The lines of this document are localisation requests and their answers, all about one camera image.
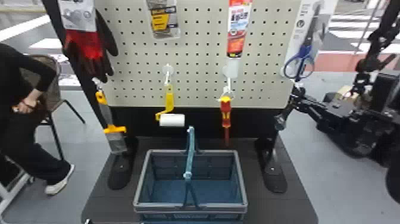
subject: chair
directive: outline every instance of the chair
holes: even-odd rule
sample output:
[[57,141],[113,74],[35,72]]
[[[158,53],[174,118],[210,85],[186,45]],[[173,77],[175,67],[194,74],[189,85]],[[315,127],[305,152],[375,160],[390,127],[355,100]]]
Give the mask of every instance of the chair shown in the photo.
[[[60,159],[64,160],[64,153],[63,150],[61,149],[61,144],[60,140],[58,138],[57,130],[54,125],[54,120],[52,113],[58,109],[61,104],[66,103],[71,110],[74,112],[74,114],[82,121],[82,123],[86,123],[85,120],[82,118],[82,116],[75,110],[75,108],[71,105],[70,102],[68,102],[66,99],[61,98],[61,92],[60,92],[60,87],[58,86],[58,77],[60,76],[61,73],[61,66],[55,60],[54,58],[51,58],[47,55],[29,55],[30,57],[34,58],[35,60],[40,61],[41,63],[46,64],[50,68],[53,68],[56,72],[57,75],[53,82],[51,83],[49,89],[47,92],[45,92],[43,95],[46,99],[46,106],[47,106],[47,115],[45,119],[42,121],[40,125],[45,125],[45,126],[50,126],[53,136],[54,136],[54,141],[57,146],[58,153],[60,155]],[[21,69],[21,74],[22,76],[30,82],[33,86],[35,86],[38,81],[40,76],[35,74],[32,71],[28,71],[26,69]]]

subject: blue scissors handle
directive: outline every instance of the blue scissors handle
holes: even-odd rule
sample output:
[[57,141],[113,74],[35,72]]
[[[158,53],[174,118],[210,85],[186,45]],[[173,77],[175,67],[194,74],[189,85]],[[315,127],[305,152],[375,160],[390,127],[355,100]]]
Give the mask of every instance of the blue scissors handle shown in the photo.
[[[314,72],[315,63],[313,57],[310,55],[310,52],[311,52],[311,45],[302,45],[300,47],[300,51],[286,62],[283,68],[283,74],[290,79],[296,79],[296,80],[300,80],[311,75]],[[297,71],[296,73],[289,74],[288,67],[294,61],[299,61],[299,63],[297,63],[298,64]],[[307,75],[304,75],[306,61],[311,64],[311,71]]]

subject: black machine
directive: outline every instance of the black machine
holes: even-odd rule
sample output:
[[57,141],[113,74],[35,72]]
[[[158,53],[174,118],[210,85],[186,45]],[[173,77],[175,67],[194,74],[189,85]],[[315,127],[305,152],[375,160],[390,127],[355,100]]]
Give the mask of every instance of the black machine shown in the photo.
[[[287,107],[275,119],[276,129],[283,130],[293,109],[306,113],[317,122],[318,130],[331,136],[349,155],[370,157],[389,167],[387,188],[400,203],[400,170],[394,171],[400,164],[400,73],[382,71],[396,55],[384,61],[378,59],[400,33],[400,19],[396,21],[399,12],[400,2],[391,1],[380,27],[368,37],[370,50],[358,62],[348,92],[349,96],[359,95],[357,102],[333,97],[335,93],[326,94],[323,102],[318,102],[296,83]],[[372,82],[370,73],[376,70],[380,72]]]

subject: basket handle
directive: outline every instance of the basket handle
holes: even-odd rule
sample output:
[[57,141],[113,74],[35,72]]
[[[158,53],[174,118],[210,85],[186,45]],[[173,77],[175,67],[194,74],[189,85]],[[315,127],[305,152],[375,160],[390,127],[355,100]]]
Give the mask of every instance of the basket handle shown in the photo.
[[192,186],[192,168],[193,168],[193,157],[195,156],[195,151],[197,151],[197,145],[195,141],[195,128],[193,126],[189,126],[187,130],[187,141],[186,141],[186,170],[183,174],[183,178],[185,179],[185,199],[183,201],[182,209],[185,208],[188,204],[188,194],[192,194],[193,202],[195,203],[195,207],[199,209],[199,204],[197,201],[197,197],[195,194],[195,190]]

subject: red floor marking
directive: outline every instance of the red floor marking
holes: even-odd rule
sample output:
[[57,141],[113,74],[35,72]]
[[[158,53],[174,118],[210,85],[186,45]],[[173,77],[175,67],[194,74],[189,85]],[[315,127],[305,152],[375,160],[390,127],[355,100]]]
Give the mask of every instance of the red floor marking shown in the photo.
[[[387,58],[389,54],[379,56],[380,60]],[[357,62],[365,58],[365,54],[320,54],[315,61],[315,71],[354,71]],[[387,69],[393,69],[397,63],[397,58],[394,59]]]

